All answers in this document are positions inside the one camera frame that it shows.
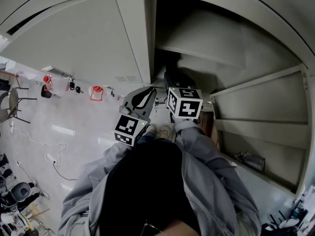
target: cabinet door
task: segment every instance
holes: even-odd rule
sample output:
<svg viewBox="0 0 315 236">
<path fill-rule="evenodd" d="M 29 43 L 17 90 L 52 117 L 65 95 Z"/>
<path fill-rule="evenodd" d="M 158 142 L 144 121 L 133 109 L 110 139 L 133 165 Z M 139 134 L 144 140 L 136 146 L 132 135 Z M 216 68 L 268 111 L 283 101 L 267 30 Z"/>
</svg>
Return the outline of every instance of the cabinet door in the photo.
<svg viewBox="0 0 315 236">
<path fill-rule="evenodd" d="M 116 0 L 71 0 L 17 30 L 1 56 L 35 69 L 53 66 L 94 85 L 141 83 Z"/>
</svg>

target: floor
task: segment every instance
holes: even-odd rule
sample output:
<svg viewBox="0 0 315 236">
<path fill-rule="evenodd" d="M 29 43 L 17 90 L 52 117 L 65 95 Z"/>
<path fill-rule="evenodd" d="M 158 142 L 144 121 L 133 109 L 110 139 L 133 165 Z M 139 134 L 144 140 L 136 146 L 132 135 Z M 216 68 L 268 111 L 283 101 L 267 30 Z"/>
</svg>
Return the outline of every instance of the floor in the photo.
<svg viewBox="0 0 315 236">
<path fill-rule="evenodd" d="M 20 97 L 37 97 L 37 101 L 23 100 L 19 104 L 22 110 L 19 117 L 29 120 L 31 124 L 14 120 L 14 127 L 24 134 L 29 133 L 32 139 L 41 143 L 66 144 L 66 148 L 60 152 L 60 164 L 56 166 L 64 177 L 76 178 L 82 165 L 102 157 L 102 153 L 115 142 L 112 126 L 122 98 L 107 93 L 103 101 L 93 102 L 85 90 L 81 94 L 72 91 L 62 98 L 45 99 L 40 96 L 41 87 L 36 82 L 22 77 L 19 81 L 21 86 L 30 87 L 29 90 L 19 90 Z M 162 105 L 153 109 L 150 117 L 152 122 L 167 123 L 168 111 Z M 60 177 L 53 164 L 46 160 L 45 154 L 50 154 L 53 160 L 58 161 L 58 150 L 63 148 L 63 144 L 57 147 L 39 145 L 18 130 L 11 132 L 8 121 L 0 125 L 0 132 L 0 152 L 7 154 L 10 167 L 17 177 L 16 182 L 29 181 L 23 168 L 49 194 L 49 200 L 41 197 L 36 203 L 40 211 L 50 209 L 40 220 L 47 228 L 57 232 L 62 201 L 75 181 Z M 286 212 L 291 207 L 293 199 L 284 192 L 243 169 L 238 169 L 238 173 L 252 193 L 263 222 L 268 221 L 270 213 L 276 215 L 279 209 Z"/>
</svg>

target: white marker cube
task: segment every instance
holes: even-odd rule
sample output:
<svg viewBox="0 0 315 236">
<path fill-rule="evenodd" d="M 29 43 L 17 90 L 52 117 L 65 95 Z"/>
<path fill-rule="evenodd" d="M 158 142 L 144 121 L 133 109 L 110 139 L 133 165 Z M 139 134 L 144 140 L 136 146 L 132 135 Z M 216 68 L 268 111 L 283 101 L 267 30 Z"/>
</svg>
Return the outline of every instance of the white marker cube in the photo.
<svg viewBox="0 0 315 236">
<path fill-rule="evenodd" d="M 148 122 L 128 115 L 120 114 L 115 122 L 114 135 L 115 140 L 134 146 L 136 141 L 144 134 Z"/>
<path fill-rule="evenodd" d="M 169 88 L 167 106 L 175 118 L 198 119 L 202 106 L 201 90 Z"/>
</svg>

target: gray jacket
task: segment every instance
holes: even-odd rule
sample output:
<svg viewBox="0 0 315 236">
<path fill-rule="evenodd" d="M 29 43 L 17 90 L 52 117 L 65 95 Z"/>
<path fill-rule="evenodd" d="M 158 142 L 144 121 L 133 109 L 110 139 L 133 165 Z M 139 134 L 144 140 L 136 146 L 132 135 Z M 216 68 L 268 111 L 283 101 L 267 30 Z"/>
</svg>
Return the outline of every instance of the gray jacket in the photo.
<svg viewBox="0 0 315 236">
<path fill-rule="evenodd" d="M 197 217 L 202 236 L 258 236 L 257 207 L 235 169 L 220 156 L 214 142 L 192 121 L 176 125 L 182 142 L 184 191 Z M 114 144 L 104 157 L 83 166 L 82 173 L 63 202 L 60 236 L 99 236 L 110 170 L 132 148 Z"/>
</svg>

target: jacket sleeve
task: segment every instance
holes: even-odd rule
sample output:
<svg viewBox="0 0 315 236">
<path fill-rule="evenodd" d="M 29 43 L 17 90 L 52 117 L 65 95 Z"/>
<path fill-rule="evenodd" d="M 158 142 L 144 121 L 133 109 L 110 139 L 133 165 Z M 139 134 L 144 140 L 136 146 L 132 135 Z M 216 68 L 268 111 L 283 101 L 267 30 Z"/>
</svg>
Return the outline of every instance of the jacket sleeve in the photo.
<svg viewBox="0 0 315 236">
<path fill-rule="evenodd" d="M 251 231 L 249 235 L 260 235 L 258 209 L 234 167 L 219 154 L 213 140 L 191 120 L 177 124 L 176 131 L 181 135 L 184 150 L 209 167 L 224 184 L 234 204 L 239 224 L 247 225 Z"/>
<path fill-rule="evenodd" d="M 99 182 L 131 150 L 131 147 L 116 143 L 104 152 L 104 157 L 82 167 L 73 190 L 63 201 L 58 235 L 69 235 L 80 213 L 89 209 L 90 196 Z"/>
</svg>

